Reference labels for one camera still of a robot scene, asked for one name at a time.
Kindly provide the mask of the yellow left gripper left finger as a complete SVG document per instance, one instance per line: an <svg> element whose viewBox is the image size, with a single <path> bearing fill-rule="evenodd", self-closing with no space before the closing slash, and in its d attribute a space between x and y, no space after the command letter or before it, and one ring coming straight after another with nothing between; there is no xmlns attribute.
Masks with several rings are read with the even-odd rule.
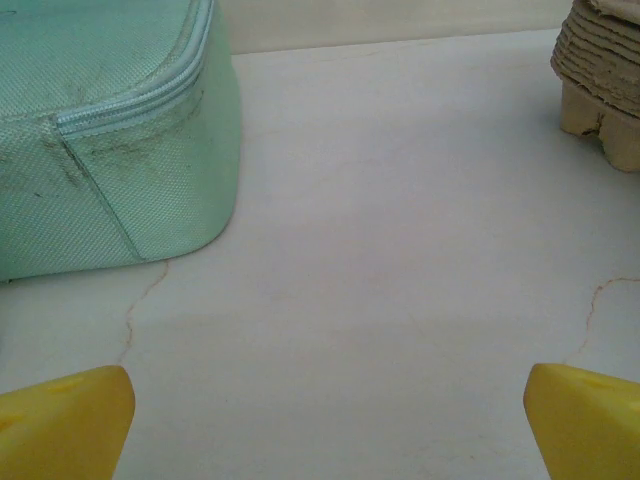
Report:
<svg viewBox="0 0 640 480"><path fill-rule="evenodd" d="M111 479L135 412L130 377L108 365L1 395L3 479Z"/></svg>

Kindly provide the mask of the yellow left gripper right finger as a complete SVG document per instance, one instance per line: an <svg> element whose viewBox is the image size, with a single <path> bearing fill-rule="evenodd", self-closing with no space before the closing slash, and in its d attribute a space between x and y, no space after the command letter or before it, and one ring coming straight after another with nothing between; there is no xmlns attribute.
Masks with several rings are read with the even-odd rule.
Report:
<svg viewBox="0 0 640 480"><path fill-rule="evenodd" d="M637 383L539 363L523 404L550 478L639 478Z"/></svg>

